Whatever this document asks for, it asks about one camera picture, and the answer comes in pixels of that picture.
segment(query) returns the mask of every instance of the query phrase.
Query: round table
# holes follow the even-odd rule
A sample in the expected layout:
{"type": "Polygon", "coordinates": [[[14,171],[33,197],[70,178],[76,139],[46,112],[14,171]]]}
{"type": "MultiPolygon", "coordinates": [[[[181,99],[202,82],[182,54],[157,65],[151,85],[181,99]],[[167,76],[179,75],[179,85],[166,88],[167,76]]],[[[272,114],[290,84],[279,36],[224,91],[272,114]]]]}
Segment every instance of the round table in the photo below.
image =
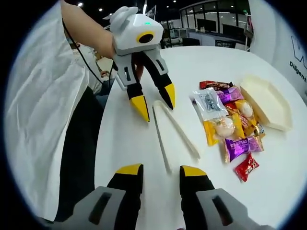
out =
{"type": "Polygon", "coordinates": [[[294,87],[270,64],[256,55],[229,48],[188,46],[161,50],[175,85],[176,107],[172,111],[188,138],[199,150],[198,162],[190,157],[176,136],[171,122],[160,127],[163,143],[176,159],[177,171],[167,174],[156,132],[152,105],[162,100],[149,73],[141,79],[150,122],[145,122],[130,105],[126,92],[114,84],[101,121],[95,160],[95,186],[106,186],[115,171],[124,165],[144,164],[142,206],[137,228],[175,230],[184,226],[180,208],[179,167],[189,165],[206,171],[215,188],[223,188],[248,208],[249,216],[259,224],[278,227],[287,221],[305,192],[307,178],[307,107],[294,87]],[[255,74],[272,82],[289,102],[293,128],[281,132],[265,127],[264,151],[254,153],[259,163],[246,183],[233,169],[245,156],[224,163],[223,148],[209,147],[205,131],[190,96],[205,80],[240,83],[246,74],[255,74]]]}

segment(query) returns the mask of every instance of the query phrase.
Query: clear plastic bag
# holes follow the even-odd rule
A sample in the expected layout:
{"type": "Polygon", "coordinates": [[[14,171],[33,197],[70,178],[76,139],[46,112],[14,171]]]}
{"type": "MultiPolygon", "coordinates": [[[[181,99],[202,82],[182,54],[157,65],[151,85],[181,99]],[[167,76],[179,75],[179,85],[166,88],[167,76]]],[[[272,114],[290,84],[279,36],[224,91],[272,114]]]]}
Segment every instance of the clear plastic bag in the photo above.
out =
{"type": "Polygon", "coordinates": [[[212,87],[194,91],[193,93],[194,102],[201,113],[203,121],[228,115],[227,109],[212,87]]]}

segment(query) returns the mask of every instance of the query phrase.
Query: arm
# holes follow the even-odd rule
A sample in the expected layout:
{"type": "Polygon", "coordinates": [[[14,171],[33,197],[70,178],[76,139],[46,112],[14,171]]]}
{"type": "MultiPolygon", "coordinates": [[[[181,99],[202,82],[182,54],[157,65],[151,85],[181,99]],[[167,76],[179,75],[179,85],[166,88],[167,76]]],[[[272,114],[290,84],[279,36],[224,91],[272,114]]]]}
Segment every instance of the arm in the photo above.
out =
{"type": "Polygon", "coordinates": [[[84,11],[61,0],[62,18],[74,40],[94,48],[100,55],[112,58],[115,54],[113,35],[91,19],[84,11]]]}

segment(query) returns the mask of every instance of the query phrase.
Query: white wall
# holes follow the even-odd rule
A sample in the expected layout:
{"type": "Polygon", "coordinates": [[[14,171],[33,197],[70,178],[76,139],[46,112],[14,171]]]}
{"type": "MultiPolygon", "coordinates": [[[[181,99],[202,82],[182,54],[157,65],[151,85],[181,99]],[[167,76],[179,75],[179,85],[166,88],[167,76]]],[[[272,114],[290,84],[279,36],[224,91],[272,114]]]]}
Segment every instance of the white wall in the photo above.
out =
{"type": "Polygon", "coordinates": [[[264,0],[249,0],[254,38],[250,51],[269,62],[307,104],[307,52],[288,23],[264,0]]]}

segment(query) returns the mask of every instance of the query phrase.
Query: red candy wrapper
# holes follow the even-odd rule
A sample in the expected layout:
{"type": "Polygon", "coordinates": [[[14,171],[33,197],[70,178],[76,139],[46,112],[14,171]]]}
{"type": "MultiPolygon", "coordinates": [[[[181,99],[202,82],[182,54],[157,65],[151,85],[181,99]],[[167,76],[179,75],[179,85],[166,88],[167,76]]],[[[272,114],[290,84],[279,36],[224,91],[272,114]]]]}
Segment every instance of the red candy wrapper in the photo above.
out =
{"type": "Polygon", "coordinates": [[[247,158],[235,168],[235,172],[242,181],[246,182],[251,171],[258,167],[259,164],[249,153],[247,158]]]}
{"type": "Polygon", "coordinates": [[[213,87],[214,90],[227,90],[230,87],[233,87],[233,83],[224,83],[224,82],[218,82],[218,81],[212,81],[212,80],[205,80],[200,82],[200,89],[207,89],[209,87],[213,87]]]}

